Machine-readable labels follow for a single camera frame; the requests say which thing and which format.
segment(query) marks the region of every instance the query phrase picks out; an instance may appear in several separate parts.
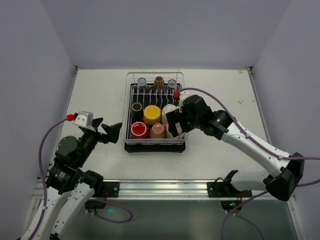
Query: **red connector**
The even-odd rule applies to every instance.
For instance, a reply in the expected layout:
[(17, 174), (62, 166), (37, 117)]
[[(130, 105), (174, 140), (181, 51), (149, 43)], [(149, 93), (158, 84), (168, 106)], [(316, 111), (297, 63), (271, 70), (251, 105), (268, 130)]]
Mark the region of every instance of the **red connector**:
[(69, 114), (69, 115), (67, 115), (67, 116), (66, 116), (67, 121), (69, 121), (69, 122), (74, 121), (74, 120), (76, 119), (77, 115), (78, 115), (78, 114), (76, 114), (76, 113), (75, 113), (75, 114)]
[(180, 93), (178, 92), (178, 91), (175, 91), (174, 93), (173, 93), (173, 97), (174, 97), (174, 99), (179, 99), (179, 97), (180, 97)]

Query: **red cup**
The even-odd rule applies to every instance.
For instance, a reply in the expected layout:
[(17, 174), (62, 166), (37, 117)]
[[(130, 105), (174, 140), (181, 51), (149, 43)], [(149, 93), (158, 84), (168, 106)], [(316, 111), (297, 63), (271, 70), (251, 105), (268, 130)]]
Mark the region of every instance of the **red cup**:
[(149, 136), (148, 126), (142, 121), (136, 121), (130, 127), (130, 135), (133, 139), (147, 139)]

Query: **white cup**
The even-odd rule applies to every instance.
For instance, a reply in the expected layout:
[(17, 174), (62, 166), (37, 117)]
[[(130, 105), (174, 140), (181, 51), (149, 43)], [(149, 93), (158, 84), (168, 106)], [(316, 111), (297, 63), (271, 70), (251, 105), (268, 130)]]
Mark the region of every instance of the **white cup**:
[(178, 132), (178, 136), (174, 137), (172, 136), (172, 134), (169, 132), (169, 124), (166, 124), (165, 125), (165, 131), (166, 131), (166, 135), (165, 135), (165, 138), (166, 139), (183, 139), (184, 138), (184, 134), (182, 132), (182, 129), (181, 127), (177, 126), (176, 127), (176, 130)]
[(176, 110), (177, 108), (179, 108), (179, 107), (175, 106), (175, 105), (172, 105), (172, 104), (168, 104), (168, 105), (164, 106), (164, 108), (162, 109), (162, 113), (161, 113), (161, 123), (162, 123), (162, 125), (165, 125), (165, 124), (168, 123), (166, 114)]

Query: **pink cup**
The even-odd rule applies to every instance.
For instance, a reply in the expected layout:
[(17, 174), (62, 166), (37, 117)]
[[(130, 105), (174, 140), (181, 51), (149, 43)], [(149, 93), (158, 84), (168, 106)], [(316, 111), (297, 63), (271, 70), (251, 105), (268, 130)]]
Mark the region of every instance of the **pink cup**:
[(150, 138), (151, 139), (165, 139), (166, 138), (166, 130), (165, 127), (160, 123), (156, 123), (152, 126), (150, 130)]

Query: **cup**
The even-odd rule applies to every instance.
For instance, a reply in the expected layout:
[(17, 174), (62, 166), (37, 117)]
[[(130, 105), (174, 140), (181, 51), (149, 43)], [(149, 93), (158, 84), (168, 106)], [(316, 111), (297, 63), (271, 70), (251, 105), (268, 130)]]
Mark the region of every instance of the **cup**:
[(163, 125), (167, 124), (168, 123), (168, 120), (167, 120), (167, 117), (166, 117), (166, 114), (177, 109), (178, 107), (173, 105), (173, 104), (168, 104), (166, 106), (164, 106), (164, 108), (162, 109), (162, 113), (161, 113), (161, 123)]
[(139, 93), (146, 93), (148, 92), (148, 84), (147, 84), (147, 80), (144, 77), (140, 77), (137, 80), (137, 87), (138, 87), (138, 92)]
[(149, 136), (148, 126), (142, 121), (134, 122), (130, 127), (132, 139), (147, 139)]
[(174, 80), (174, 79), (170, 79), (170, 80), (168, 81), (167, 88), (168, 88), (168, 94), (169, 94), (169, 95), (173, 95), (174, 92), (176, 92), (176, 91), (178, 90), (178, 88), (177, 88), (177, 81)]
[(161, 122), (161, 109), (155, 105), (149, 105), (144, 109), (143, 121), (147, 125), (155, 125)]
[(140, 102), (135, 102), (131, 106), (131, 118), (132, 123), (134, 122), (142, 122), (144, 119), (144, 110), (142, 109), (142, 104)]
[(180, 126), (176, 126), (176, 130), (178, 131), (178, 136), (174, 137), (172, 136), (172, 134), (169, 132), (169, 124), (166, 124), (165, 125), (165, 138), (167, 139), (182, 139), (184, 137), (184, 134), (182, 132), (182, 129)]
[(154, 93), (160, 94), (165, 91), (165, 80), (162, 76), (157, 76), (154, 79), (153, 85), (149, 88), (149, 90), (153, 90)]
[(165, 127), (160, 123), (156, 123), (152, 126), (150, 130), (150, 138), (151, 139), (165, 139), (166, 138), (166, 130)]

